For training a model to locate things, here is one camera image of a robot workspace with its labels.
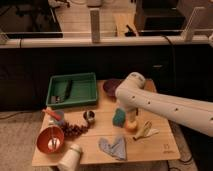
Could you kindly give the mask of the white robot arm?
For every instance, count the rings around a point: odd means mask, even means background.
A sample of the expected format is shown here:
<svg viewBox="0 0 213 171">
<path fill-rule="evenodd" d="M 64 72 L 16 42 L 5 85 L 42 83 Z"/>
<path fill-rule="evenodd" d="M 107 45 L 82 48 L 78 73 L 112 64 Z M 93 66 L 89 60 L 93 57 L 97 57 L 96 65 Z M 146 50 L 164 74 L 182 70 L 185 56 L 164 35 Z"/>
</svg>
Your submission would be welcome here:
<svg viewBox="0 0 213 171">
<path fill-rule="evenodd" d="M 145 82 L 142 74 L 132 72 L 116 88 L 115 96 L 124 111 L 143 108 L 213 137 L 213 102 L 154 93 L 144 89 Z"/>
</svg>

